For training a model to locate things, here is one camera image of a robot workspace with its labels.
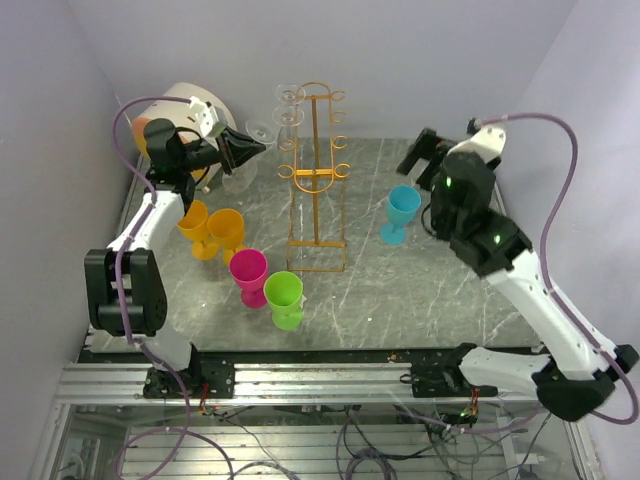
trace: marble surface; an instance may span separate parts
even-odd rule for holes
[[[407,140],[354,139],[336,152],[336,163],[351,165],[346,181],[345,227],[347,268],[342,273],[301,273],[304,320],[296,330],[277,329],[268,307],[246,308],[219,254],[200,262],[191,244],[174,229],[159,255],[169,302],[168,321],[200,350],[337,349],[453,347],[462,342],[489,346],[533,346],[538,339],[513,306],[455,258],[444,242],[430,238],[419,218],[407,228],[407,242],[389,246],[380,227],[386,222],[389,190],[412,184],[421,168],[407,177],[395,173]],[[310,165],[313,147],[301,147]],[[258,176],[242,193],[229,193],[214,179],[208,195],[198,192],[209,213],[235,208],[245,218],[245,244],[265,253],[270,272],[286,269],[291,181],[277,175],[291,154],[268,151]],[[336,239],[340,232],[340,187],[320,197],[320,234]],[[129,210],[137,210],[142,187],[137,185]],[[422,193],[423,205],[428,194]],[[313,215],[309,195],[296,196],[294,234],[312,239]],[[339,252],[294,250],[301,266],[337,266]],[[125,351],[122,338],[97,332],[91,349]]]

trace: white wall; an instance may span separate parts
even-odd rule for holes
[[[460,135],[512,108],[575,0],[70,0],[122,99],[176,81],[210,89],[238,125],[270,119],[280,83],[344,89],[341,133]]]
[[[128,176],[112,89],[62,0],[0,14],[0,477],[31,467],[87,328],[82,261],[112,236]]]
[[[555,113],[576,130],[578,171],[549,238],[560,286],[617,343],[640,349],[640,3],[580,2],[518,111]],[[513,123],[500,180],[509,213],[538,244],[569,165],[553,125]],[[635,375],[636,384],[640,376]],[[629,414],[624,388],[607,411]],[[591,422],[612,480],[637,478],[640,425]]]

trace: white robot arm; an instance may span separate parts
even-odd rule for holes
[[[198,110],[202,132],[198,140],[184,144],[179,135],[184,129],[164,118],[145,126],[150,191],[124,232],[106,249],[89,251],[84,261],[91,324],[112,336],[126,335],[131,343],[144,343],[151,358],[162,360],[156,365],[159,372],[154,372],[160,390],[167,393],[180,391],[168,369],[194,391],[203,383],[202,368],[195,347],[166,322],[167,297],[156,255],[193,201],[192,172],[220,163],[225,173],[232,174],[266,149],[228,128],[210,105],[192,98],[191,106]]]
[[[459,355],[457,367],[471,385],[537,396],[560,418],[578,420],[615,389],[618,375],[602,353],[615,359],[625,373],[638,361],[638,354],[599,332],[552,282],[553,292],[595,337],[597,349],[556,304],[529,239],[511,219],[489,208],[493,170],[506,141],[504,129],[488,125],[470,133],[474,133],[470,139],[455,144],[423,130],[397,171],[406,175],[419,158],[430,161],[417,183],[431,191],[434,236],[448,241],[458,258],[516,307],[546,351],[517,355],[462,345],[467,352]]]

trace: wire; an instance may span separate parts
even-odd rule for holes
[[[178,375],[178,373],[171,367],[171,365],[169,365],[164,360],[159,359],[153,353],[151,353],[149,349],[146,347],[146,345],[140,344],[140,350],[142,350],[142,353],[144,353],[147,356],[147,358],[149,358],[154,364],[160,365],[161,367],[165,368],[173,376],[173,378],[175,378],[176,382],[178,382],[178,385],[180,386],[180,391],[182,392],[182,396],[184,398],[185,410],[186,410],[186,415],[184,418],[184,426],[182,427],[182,429],[177,429],[177,428],[168,429],[168,427],[167,429],[165,429],[165,427],[160,428],[160,430],[162,431],[175,430],[179,432],[180,436],[178,437],[178,441],[176,442],[176,444],[168,453],[167,457],[162,462],[160,462],[160,465],[158,465],[154,471],[152,471],[151,473],[139,479],[139,480],[149,480],[150,478],[153,478],[154,476],[156,476],[160,472],[160,470],[162,470],[173,459],[175,454],[178,453],[178,450],[180,449],[180,446],[182,445],[182,442],[184,441],[187,435],[196,436],[196,434],[191,433],[189,431],[189,423],[191,421],[191,404],[189,402],[189,394],[187,393],[187,387],[185,387],[184,382],[182,381],[182,378],[180,378],[180,375]],[[120,465],[120,459],[122,458],[124,453],[127,451],[127,449],[131,447],[140,438],[146,437],[147,435],[153,435],[154,432],[156,431],[158,431],[158,429],[151,429],[151,430],[147,430],[146,432],[142,432],[141,434],[133,437],[131,440],[125,443],[120,450],[118,450],[118,453],[116,454],[115,460],[113,462],[117,478],[119,478],[120,480],[125,480],[120,474],[118,467]],[[215,446],[218,450],[222,451],[220,447],[218,447],[217,445],[213,444],[213,446]]]
[[[176,127],[176,132],[180,133],[180,132],[189,132],[189,133],[194,133],[197,137],[198,140],[200,142],[204,141],[204,138],[202,138],[202,135],[200,135],[200,132],[198,132],[197,130],[194,130],[193,128],[189,128],[189,127]]]
[[[300,478],[293,473],[291,470],[288,470],[286,468],[284,468],[282,465],[276,463],[275,465],[270,464],[269,462],[251,462],[246,464],[244,467],[240,468],[235,475],[244,472],[245,470],[252,468],[252,467],[269,467],[269,468],[274,468],[282,473],[285,474],[285,476],[289,479],[289,480],[300,480]]]
[[[442,463],[442,465],[444,466],[445,472],[451,476],[455,476],[455,473],[451,471],[451,466],[449,465],[449,462],[447,461],[445,454],[442,453],[440,450],[438,450],[437,442],[433,440],[434,435],[435,434],[433,433],[433,430],[431,430],[431,428],[427,426],[427,436],[429,437],[429,441],[431,442],[431,445],[433,445],[433,451],[436,452],[436,455],[438,456],[440,463]]]
[[[78,460],[78,463],[80,464],[80,478],[84,479],[84,460],[82,460],[82,457],[80,455],[78,455],[75,452],[71,452],[71,454],[69,455],[69,458],[75,458]]]
[[[456,447],[456,449],[457,449],[457,444],[458,444],[458,442],[456,441],[456,437],[455,437],[454,435],[452,435],[450,438],[454,441],[454,445],[455,445],[455,447]],[[482,450],[482,451],[481,451],[481,450],[480,450],[480,446],[478,445],[478,442],[477,442],[477,441],[476,441],[476,439],[475,439],[475,438],[476,438],[476,436],[475,436],[475,435],[471,435],[471,438],[473,439],[473,441],[474,441],[474,443],[475,443],[475,445],[476,445],[476,455],[473,457],[473,460],[471,460],[471,461],[461,460],[461,459],[460,459],[460,457],[459,457],[459,455],[458,455],[457,453],[455,453],[455,454],[451,454],[451,453],[449,452],[449,450],[447,450],[447,447],[446,447],[447,442],[442,442],[442,449],[444,450],[444,452],[446,453],[446,455],[447,455],[448,457],[453,458],[456,462],[461,463],[462,465],[475,465],[475,464],[476,464],[476,463],[478,463],[478,461],[479,461],[479,458],[478,458],[478,457],[479,457],[482,453],[486,452],[487,450],[492,449],[492,448],[494,447],[494,445],[490,445],[490,446],[486,447],[484,450]]]
[[[392,453],[384,453],[381,452],[380,450],[378,450],[376,447],[374,447],[371,442],[369,441],[369,439],[366,437],[366,435],[364,434],[364,432],[360,429],[360,427],[358,426],[358,424],[355,422],[355,420],[352,417],[348,417],[347,418],[347,422],[345,423],[345,431],[344,431],[344,446],[347,449],[347,451],[349,452],[349,454],[351,454],[352,457],[356,456],[355,453],[353,453],[351,451],[351,449],[349,448],[349,445],[347,445],[347,429],[349,427],[349,425],[353,425],[356,430],[358,431],[358,433],[360,434],[360,436],[362,437],[362,439],[364,440],[364,442],[367,444],[367,446],[373,450],[376,450],[381,456],[387,458],[388,460],[397,460],[397,461],[403,461],[403,460],[410,460],[413,458],[426,458],[427,455],[421,455],[424,452],[427,452],[429,450],[433,449],[433,446],[428,446],[425,448],[422,448],[412,454],[409,455],[398,455],[398,454],[392,454]]]
[[[589,329],[580,321],[580,319],[573,312],[571,307],[569,307],[565,301],[558,295],[555,291],[555,286],[551,281],[551,276],[549,274],[549,265],[547,261],[547,240],[549,237],[549,231],[551,230],[551,225],[560,210],[560,206],[564,201],[564,197],[567,195],[567,191],[569,190],[569,186],[573,180],[573,176],[576,171],[576,167],[578,166],[578,138],[576,137],[575,132],[569,126],[567,122],[564,120],[547,113],[516,113],[512,115],[504,115],[502,117],[490,118],[487,120],[483,120],[480,122],[481,125],[489,125],[493,123],[501,123],[505,121],[511,120],[524,120],[524,119],[537,119],[537,120],[545,120],[548,122],[555,123],[560,126],[569,137],[571,141],[571,160],[569,162],[569,171],[567,172],[567,177],[560,189],[560,193],[558,194],[558,198],[553,204],[553,208],[547,217],[547,220],[544,223],[544,227],[542,228],[542,235],[540,236],[540,266],[542,270],[542,279],[544,284],[549,292],[550,297],[553,301],[558,305],[558,307],[564,312],[564,314],[571,320],[571,322],[575,325],[575,327],[585,336],[585,338],[589,341],[589,343],[604,357],[607,363],[611,366],[614,372],[618,375],[622,383],[626,387],[629,392],[629,396],[631,398],[631,414],[627,418],[615,418],[610,417],[609,415],[605,415],[600,412],[591,412],[591,414],[595,417],[598,417],[602,420],[605,420],[610,423],[614,423],[616,425],[631,425],[634,423],[638,416],[640,415],[640,405],[638,402],[638,394],[629,380],[629,377],[624,373],[618,362],[607,352],[604,347],[600,344],[600,342],[596,339],[596,337],[589,331]]]
[[[240,415],[241,413],[246,412],[247,410],[251,410],[253,408],[256,408],[255,406],[251,405],[248,407],[243,408],[242,410],[238,410],[236,413],[229,415],[228,417],[224,414],[224,413],[218,413],[219,416],[224,417],[225,420],[229,420],[230,418],[233,417],[237,417],[238,415]]]
[[[340,440],[344,439],[349,421],[351,421],[350,415],[347,416],[347,419],[342,425],[342,428],[338,433],[338,440],[336,441],[336,469],[338,470],[338,476],[340,477],[340,480],[351,480],[351,477],[355,473],[356,467],[365,460],[371,460],[378,464],[384,480],[397,480],[398,477],[396,475],[395,469],[384,457],[380,456],[380,452],[371,447],[360,450],[358,453],[352,455],[352,458],[347,465],[346,477],[342,474],[342,469],[340,468]]]
[[[407,417],[411,417],[417,420],[420,420],[421,423],[429,423],[431,425],[439,425],[441,427],[445,427],[449,432],[452,433],[459,433],[459,434],[465,434],[465,435],[490,435],[492,433],[500,433],[500,432],[505,432],[505,431],[511,431],[513,429],[515,429],[516,427],[521,427],[522,425],[525,425],[526,423],[530,422],[538,413],[540,412],[540,405],[537,405],[536,410],[531,413],[530,415],[528,415],[527,417],[518,419],[518,420],[512,420],[508,425],[505,425],[504,427],[499,427],[499,428],[483,428],[483,429],[471,429],[471,428],[464,428],[464,427],[459,427],[458,425],[450,425],[448,423],[443,422],[442,420],[436,420],[435,418],[429,418],[429,417],[425,417],[423,415],[416,415],[408,410],[402,411],[402,410],[398,410],[396,411],[396,414],[398,415],[404,415]]]
[[[453,440],[453,451],[455,452],[454,455],[449,454],[449,451],[447,450],[447,443],[449,442],[442,442],[442,449],[445,451],[445,453],[449,456],[449,458],[452,458],[455,462],[456,462],[456,471],[458,472],[458,476],[462,477],[462,473],[460,472],[460,457],[458,456],[458,441],[456,440],[456,437],[451,435],[451,440]],[[468,462],[462,462],[462,464],[464,465],[469,465]]]
[[[161,433],[162,434],[166,434],[166,433],[169,433],[169,432],[177,433],[179,435],[182,435],[184,430],[181,429],[181,428],[174,428],[174,427],[156,427],[156,428],[152,428],[151,430],[147,430],[146,432],[142,432],[142,433],[136,435],[135,437],[133,437],[131,440],[129,440],[125,444],[125,446],[122,449],[120,449],[120,451],[116,455],[114,463],[116,465],[118,465],[120,463],[120,456],[122,455],[122,452],[124,450],[126,450],[127,448],[129,448],[131,445],[133,445],[135,442],[140,440],[141,438],[144,438],[144,437],[147,437],[147,436],[150,436],[150,435],[158,435],[158,434],[161,434]],[[205,437],[204,435],[200,435],[199,433],[187,431],[185,433],[185,436],[186,435],[189,435],[190,437],[195,437],[195,438],[197,438],[199,440],[202,440],[203,442],[208,443],[209,445],[214,447],[216,450],[218,450],[220,452],[220,454],[224,457],[224,460],[227,463],[227,466],[229,467],[229,474],[230,474],[229,478],[233,478],[235,476],[235,473],[233,471],[233,465],[231,464],[231,459],[229,458],[229,455],[227,455],[227,452],[225,452],[224,449],[220,445],[218,445],[216,442],[214,442],[210,438]]]
[[[198,405],[198,411],[201,415],[212,415],[213,408],[207,411],[207,397],[209,396],[209,384],[205,383],[202,386],[202,396],[200,397],[200,405]]]
[[[140,181],[142,183],[144,183],[145,187],[151,193],[151,203],[149,205],[147,205],[147,207],[144,209],[144,211],[142,212],[142,214],[140,215],[138,220],[131,227],[129,235],[127,235],[127,237],[124,239],[124,242],[122,243],[122,245],[118,249],[118,252],[116,254],[116,259],[115,259],[115,281],[116,281],[116,289],[118,291],[118,303],[120,305],[120,312],[122,314],[122,325],[123,325],[123,329],[124,329],[124,334],[125,334],[125,337],[127,339],[127,343],[129,345],[138,345],[140,347],[142,353],[144,353],[145,356],[153,364],[161,366],[162,368],[164,368],[165,370],[167,370],[171,374],[171,376],[176,380],[176,382],[180,386],[180,390],[182,392],[182,396],[184,397],[184,400],[185,400],[185,408],[186,408],[184,427],[182,428],[182,430],[179,430],[180,436],[178,437],[178,441],[176,442],[174,447],[171,449],[171,451],[169,452],[167,457],[162,462],[160,462],[160,465],[158,465],[158,467],[156,467],[155,470],[153,470],[151,473],[145,475],[140,480],[149,480],[150,478],[153,478],[157,473],[159,473],[171,461],[171,459],[174,457],[174,455],[178,452],[178,449],[182,445],[182,442],[184,441],[185,437],[187,435],[193,435],[193,436],[196,435],[196,434],[193,434],[193,433],[189,432],[189,430],[188,430],[189,429],[190,417],[191,417],[189,394],[187,392],[186,386],[184,385],[184,382],[180,378],[180,375],[178,375],[178,373],[169,364],[164,362],[164,360],[162,360],[162,359],[156,357],[155,355],[153,355],[149,351],[149,349],[146,348],[144,346],[144,344],[142,344],[141,341],[138,341],[138,342],[134,341],[133,332],[132,332],[132,329],[131,329],[131,320],[129,318],[129,310],[127,308],[127,297],[126,297],[126,292],[124,290],[124,281],[123,281],[123,278],[122,278],[122,258],[124,257],[124,253],[131,246],[131,243],[133,242],[133,239],[135,238],[135,235],[140,231],[140,228],[142,228],[142,225],[144,225],[144,222],[147,220],[147,218],[151,214],[151,211],[155,208],[156,201],[158,199],[158,194],[157,194],[156,189],[154,188],[153,184],[142,174],[142,172],[140,172],[133,164],[131,164],[129,162],[129,160],[127,159],[127,157],[125,156],[125,154],[121,150],[121,148],[120,148],[120,146],[118,144],[118,133],[117,133],[118,132],[118,120],[124,114],[124,112],[129,107],[131,107],[132,105],[136,105],[136,104],[142,103],[142,102],[150,102],[150,101],[158,101],[158,100],[172,101],[172,102],[179,102],[179,103],[190,103],[190,101],[187,100],[186,98],[180,98],[180,97],[169,97],[169,96],[140,97],[140,98],[137,98],[135,100],[131,100],[130,102],[127,102],[122,107],[120,107],[120,109],[116,112],[116,115],[115,115],[115,117],[113,119],[113,123],[111,125],[111,140],[113,141],[113,147],[114,147],[116,153],[118,154],[118,157],[120,157],[120,160],[122,160],[122,163],[124,163],[124,165],[136,177],[138,177],[138,179],[140,179]],[[129,440],[127,443],[125,443],[125,445],[118,451],[118,453],[116,454],[116,460],[114,462],[114,467],[115,467],[115,472],[116,472],[116,477],[117,478],[124,480],[123,477],[120,475],[120,472],[118,471],[118,466],[120,465],[120,459],[124,455],[124,452],[126,452],[126,450],[136,440],[138,440],[138,439],[140,439],[142,437],[145,437],[147,435],[152,435],[153,431],[154,430],[149,430],[147,432],[143,432],[140,435],[135,436],[132,440]],[[231,469],[231,464],[230,463],[229,463],[229,467],[230,467],[231,475],[233,476],[233,470]]]
[[[476,466],[476,463],[480,461],[480,445],[478,445],[478,440],[475,435],[471,436],[471,440],[473,440],[473,444],[476,446],[476,458],[474,462],[471,462],[471,480],[473,480],[473,468]]]
[[[525,453],[524,458],[522,459],[522,461],[518,465],[514,465],[513,467],[506,468],[503,471],[501,471],[500,473],[496,473],[493,477],[489,477],[487,480],[493,480],[494,478],[497,478],[500,475],[505,474],[505,473],[513,470],[514,468],[518,469],[518,472],[516,473],[516,476],[514,478],[514,480],[517,480],[517,478],[520,476],[520,469],[525,465],[525,463],[527,463],[527,459],[529,458],[529,455],[531,455],[531,450],[533,450],[533,446],[535,445],[536,440],[538,440],[538,437],[540,436],[540,433],[542,432],[542,429],[545,427],[545,425],[549,422],[550,419],[551,419],[551,412],[549,412],[547,414],[546,418],[542,421],[542,424],[540,425],[540,428],[538,429],[536,434],[531,439],[531,443],[529,444],[529,448],[527,448],[527,453]]]
[[[420,214],[420,223],[422,223],[422,228],[424,228],[424,231],[427,232],[429,236],[436,238],[436,233],[427,227],[427,222],[424,219],[424,214],[427,213],[429,208],[431,208],[431,203],[427,203],[427,205],[422,209],[422,213]]]
[[[269,457],[269,458],[271,459],[271,461],[273,461],[273,463],[275,463],[276,465],[280,465],[280,462],[278,462],[278,460],[276,460],[276,459],[275,459],[275,457],[273,457],[273,455],[271,455],[271,454],[267,451],[267,449],[266,449],[266,448],[264,448],[264,446],[263,446],[263,445],[262,445],[262,443],[260,442],[260,439],[258,438],[258,436],[257,436],[255,433],[253,433],[253,432],[249,431],[249,429],[247,429],[247,427],[245,427],[245,426],[243,426],[243,425],[240,425],[239,423],[234,423],[234,422],[230,421],[228,418],[222,417],[222,416],[220,416],[220,415],[218,415],[218,414],[216,414],[216,413],[214,413],[213,415],[214,415],[216,418],[219,418],[220,420],[224,420],[224,421],[225,421],[225,422],[227,422],[228,424],[233,425],[234,427],[239,427],[239,428],[241,428],[242,430],[244,430],[244,431],[245,431],[245,433],[247,433],[248,435],[251,435],[251,436],[254,438],[254,440],[258,443],[258,446],[260,447],[260,450],[262,450],[262,452],[263,452],[267,457]]]
[[[209,174],[209,170],[211,170],[211,166],[207,166],[207,168],[204,169],[204,173],[202,174],[202,176],[196,182],[196,185],[195,185],[196,187],[198,185],[200,185],[200,183],[202,183],[202,180],[204,180],[205,177]]]

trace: glass panel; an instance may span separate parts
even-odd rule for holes
[[[227,479],[229,464],[242,478],[578,479],[565,424],[540,411],[511,432],[454,434],[419,420],[452,419],[468,405],[421,408],[390,404],[209,408],[192,411],[189,432],[159,479]],[[473,431],[497,429],[531,415],[535,405],[481,404]],[[184,426],[180,407],[77,408],[59,452],[56,480],[112,479],[125,439],[150,429],[121,462],[124,478],[137,479],[167,458]]]

